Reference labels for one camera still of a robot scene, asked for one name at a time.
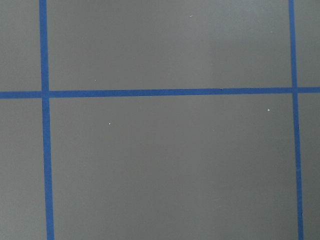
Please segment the gray surface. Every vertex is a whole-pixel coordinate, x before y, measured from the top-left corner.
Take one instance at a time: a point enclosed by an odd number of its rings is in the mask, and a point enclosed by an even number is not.
[[[52,90],[291,86],[288,1],[47,3]]]
[[[41,100],[0,100],[0,239],[46,239]]]
[[[301,87],[320,87],[320,1],[296,0],[296,53]]]
[[[305,240],[320,236],[320,94],[301,94],[303,221]]]
[[[38,1],[0,1],[0,91],[41,90]]]
[[[297,239],[291,98],[52,99],[56,240]]]

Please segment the blue painter's tape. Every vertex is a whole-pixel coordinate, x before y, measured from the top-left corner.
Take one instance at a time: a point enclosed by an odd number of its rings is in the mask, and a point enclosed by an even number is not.
[[[40,22],[42,133],[43,133],[46,238],[47,240],[54,240],[55,231],[54,231],[54,209],[53,209],[52,167],[51,167],[49,62],[48,62],[48,30],[47,30],[46,0],[39,0],[39,22]]]
[[[288,0],[288,3],[289,3],[290,43],[291,43],[290,50],[291,50],[292,105],[293,105],[293,126],[294,126],[294,145],[295,145],[295,169],[296,169],[295,175],[296,175],[298,239],[303,240],[304,239],[304,220],[303,220],[301,148],[300,148],[300,129],[299,129],[295,3],[294,3],[294,0]]]
[[[298,87],[299,94],[320,93],[320,87]]]
[[[41,91],[0,91],[0,99],[40,99]]]
[[[67,90],[50,91],[50,98],[99,98],[138,96],[192,96],[240,94],[290,94],[291,87],[266,88],[194,88],[194,89],[130,89],[130,90]]]

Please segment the blue stripe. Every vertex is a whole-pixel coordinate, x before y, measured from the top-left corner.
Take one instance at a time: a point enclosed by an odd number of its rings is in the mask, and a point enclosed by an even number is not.
[[[55,233],[54,233],[54,211],[53,211],[52,167],[51,167],[49,63],[48,63],[48,32],[47,32],[46,0],[39,0],[39,20],[40,20],[42,132],[43,132],[46,239],[54,240]]]
[[[131,90],[69,90],[50,91],[50,98],[190,96],[240,94],[290,94],[291,87],[270,88],[195,88],[195,89],[131,89]]]
[[[0,91],[0,99],[39,99],[41,91]]]
[[[296,175],[296,198],[297,198],[297,221],[298,239],[304,239],[303,220],[303,196],[302,196],[302,172],[301,172],[301,149],[299,130],[299,105],[298,105],[298,77],[297,77],[297,55],[296,55],[296,28],[295,28],[295,3],[288,0],[290,21],[290,46],[291,46],[291,78],[292,78],[292,105],[293,126],[295,145],[295,175]]]
[[[320,93],[320,87],[298,87],[300,94]]]

